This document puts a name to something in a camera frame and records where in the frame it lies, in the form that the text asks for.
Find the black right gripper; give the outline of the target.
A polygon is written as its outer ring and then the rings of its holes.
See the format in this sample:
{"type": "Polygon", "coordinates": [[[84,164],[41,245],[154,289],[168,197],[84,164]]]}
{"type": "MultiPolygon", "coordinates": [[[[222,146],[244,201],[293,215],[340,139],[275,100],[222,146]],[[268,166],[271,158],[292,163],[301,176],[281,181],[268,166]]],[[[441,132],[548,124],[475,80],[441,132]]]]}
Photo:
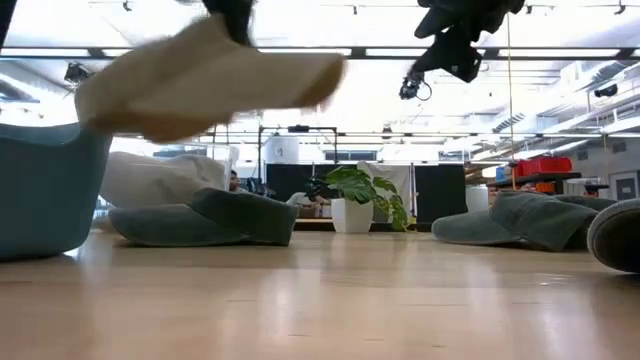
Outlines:
{"type": "Polygon", "coordinates": [[[473,81],[478,75],[483,56],[470,45],[469,39],[455,29],[441,31],[461,25],[472,41],[477,41],[482,31],[492,33],[493,2],[418,0],[418,5],[428,11],[414,30],[414,36],[424,39],[435,35],[435,40],[413,63],[410,74],[423,77],[426,72],[440,69],[465,83],[473,81]]]}

